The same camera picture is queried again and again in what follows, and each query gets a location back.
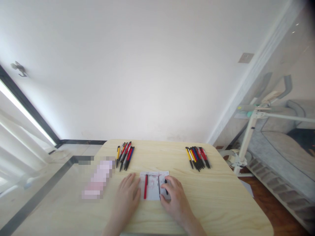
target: right hand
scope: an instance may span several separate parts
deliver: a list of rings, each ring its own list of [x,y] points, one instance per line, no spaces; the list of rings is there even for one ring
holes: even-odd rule
[[[164,196],[161,194],[161,204],[168,214],[183,228],[188,223],[194,221],[196,218],[190,209],[189,202],[185,195],[183,186],[178,179],[172,176],[165,176],[166,180],[169,180],[170,184],[162,184],[161,188],[165,188],[171,195],[171,201],[167,202]]]

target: card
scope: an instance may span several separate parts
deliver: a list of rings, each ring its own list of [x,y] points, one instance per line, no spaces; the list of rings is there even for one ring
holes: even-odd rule
[[[148,175],[148,185],[147,185],[147,196],[146,201],[159,201],[160,194],[162,194],[165,199],[170,200],[171,195],[166,194],[166,189],[161,188],[164,183],[165,176],[170,175],[168,171],[159,172],[140,172],[140,182],[139,188],[141,189],[141,200],[144,200],[144,186],[145,186],[145,175]]]

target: finger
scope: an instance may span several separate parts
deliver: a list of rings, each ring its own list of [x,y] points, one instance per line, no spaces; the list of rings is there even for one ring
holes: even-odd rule
[[[139,201],[140,201],[140,195],[141,195],[141,190],[140,190],[140,188],[138,188],[137,194],[136,194],[135,199],[134,199],[134,203],[137,205],[139,204]]]
[[[165,188],[170,193],[170,195],[172,196],[172,193],[173,193],[173,187],[172,186],[170,186],[169,184],[162,184],[161,188]]]
[[[178,179],[176,179],[176,181],[177,181],[178,186],[181,187],[181,189],[183,189],[183,185],[181,184],[181,182]]]
[[[129,179],[130,176],[131,176],[131,174],[127,175],[127,176],[124,178],[124,181],[121,183],[121,188],[123,188],[123,187],[126,185],[126,182],[127,182],[127,180]]]
[[[120,189],[120,188],[121,188],[122,183],[125,181],[125,179],[126,179],[126,177],[122,179],[122,181],[121,181],[121,182],[120,182],[120,184],[118,185],[118,189]]]
[[[168,175],[168,176],[165,176],[164,178],[166,180],[169,180],[171,182],[171,184],[173,185],[173,187],[178,185],[177,181],[176,181],[177,179],[175,177]]]
[[[164,196],[160,194],[161,204],[166,211],[168,211],[169,203],[165,200]]]
[[[127,179],[126,183],[125,183],[125,187],[130,187],[132,181],[134,180],[136,174],[132,173],[131,176],[129,177],[129,179]]]
[[[136,188],[137,188],[139,182],[140,182],[140,178],[138,178],[137,180],[135,180],[135,181],[132,183],[132,185],[130,186],[132,192],[134,192],[134,191],[136,190]]]

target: wooden floor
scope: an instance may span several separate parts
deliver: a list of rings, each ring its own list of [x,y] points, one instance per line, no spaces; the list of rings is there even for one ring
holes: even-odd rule
[[[256,177],[239,179],[252,187],[254,199],[270,220],[275,236],[310,235]]]

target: left hand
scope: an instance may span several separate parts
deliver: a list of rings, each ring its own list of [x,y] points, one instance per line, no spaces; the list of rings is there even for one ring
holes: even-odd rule
[[[119,184],[110,220],[103,235],[119,235],[136,211],[140,201],[140,178],[132,182],[135,175],[129,174]]]

